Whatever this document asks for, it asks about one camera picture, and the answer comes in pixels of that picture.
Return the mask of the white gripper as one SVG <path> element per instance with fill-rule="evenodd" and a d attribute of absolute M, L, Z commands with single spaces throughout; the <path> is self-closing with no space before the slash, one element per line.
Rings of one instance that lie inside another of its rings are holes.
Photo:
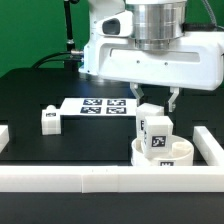
<path fill-rule="evenodd" d="M 144 96 L 139 84 L 171 87 L 168 109 L 173 112 L 179 88 L 214 90 L 222 83 L 224 35 L 185 35 L 166 50 L 148 51 L 137 49 L 131 39 L 102 37 L 85 46 L 83 71 L 130 82 L 137 105 Z"/>

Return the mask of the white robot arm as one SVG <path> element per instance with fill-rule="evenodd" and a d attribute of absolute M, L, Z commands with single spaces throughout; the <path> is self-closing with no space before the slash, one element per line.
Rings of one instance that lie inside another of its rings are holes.
<path fill-rule="evenodd" d="M 224 80 L 224 31 L 187 23 L 187 0 L 88 0 L 90 38 L 81 73 L 128 82 L 137 99 L 143 84 L 168 86 L 168 107 L 182 88 L 214 90 Z"/>

